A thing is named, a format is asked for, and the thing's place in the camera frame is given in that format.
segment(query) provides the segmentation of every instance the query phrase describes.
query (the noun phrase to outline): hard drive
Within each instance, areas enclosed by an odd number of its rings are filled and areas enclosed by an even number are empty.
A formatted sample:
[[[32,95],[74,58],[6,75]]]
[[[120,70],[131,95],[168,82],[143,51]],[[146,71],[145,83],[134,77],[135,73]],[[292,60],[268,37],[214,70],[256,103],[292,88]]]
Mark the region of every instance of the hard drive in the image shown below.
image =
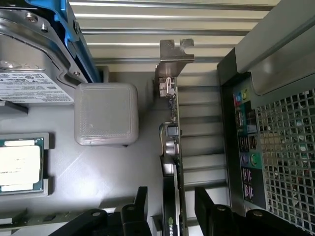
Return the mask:
[[[70,104],[71,87],[100,82],[72,9],[61,2],[1,1],[0,100]]]

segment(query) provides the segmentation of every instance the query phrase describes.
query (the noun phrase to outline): gray plastic box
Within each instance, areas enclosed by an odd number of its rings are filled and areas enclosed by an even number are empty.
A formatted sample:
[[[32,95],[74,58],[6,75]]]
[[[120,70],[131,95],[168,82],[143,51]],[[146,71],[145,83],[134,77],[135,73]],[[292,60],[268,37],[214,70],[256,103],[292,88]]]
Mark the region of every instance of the gray plastic box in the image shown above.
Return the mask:
[[[80,84],[75,91],[74,138],[84,146],[128,145],[138,138],[137,90],[123,83]]]

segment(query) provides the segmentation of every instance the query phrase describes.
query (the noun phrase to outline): blue drive bracket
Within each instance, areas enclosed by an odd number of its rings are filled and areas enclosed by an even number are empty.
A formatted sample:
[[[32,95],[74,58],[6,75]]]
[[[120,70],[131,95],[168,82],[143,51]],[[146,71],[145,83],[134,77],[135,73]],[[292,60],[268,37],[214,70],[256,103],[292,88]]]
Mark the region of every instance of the blue drive bracket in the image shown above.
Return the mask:
[[[92,83],[102,82],[92,55],[68,0],[25,0],[28,4],[52,10],[55,21],[65,29],[64,44],[74,59],[78,58]]]

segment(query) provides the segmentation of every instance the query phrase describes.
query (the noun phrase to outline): nvidia logo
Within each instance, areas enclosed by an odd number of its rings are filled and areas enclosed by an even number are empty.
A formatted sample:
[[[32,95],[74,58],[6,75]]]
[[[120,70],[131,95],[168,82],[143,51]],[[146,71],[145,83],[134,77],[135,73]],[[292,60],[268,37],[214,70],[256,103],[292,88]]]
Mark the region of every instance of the nvidia logo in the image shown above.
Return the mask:
[[[172,217],[168,219],[168,227],[169,227],[169,235],[173,236],[173,225],[174,225],[174,220]]]

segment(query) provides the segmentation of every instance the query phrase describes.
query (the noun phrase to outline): perforated metal panel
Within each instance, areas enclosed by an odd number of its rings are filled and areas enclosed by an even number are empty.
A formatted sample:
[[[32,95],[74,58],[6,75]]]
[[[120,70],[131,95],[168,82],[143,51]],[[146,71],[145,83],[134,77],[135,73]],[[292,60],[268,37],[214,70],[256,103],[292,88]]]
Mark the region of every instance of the perforated metal panel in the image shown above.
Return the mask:
[[[267,209],[315,233],[315,91],[257,109]]]

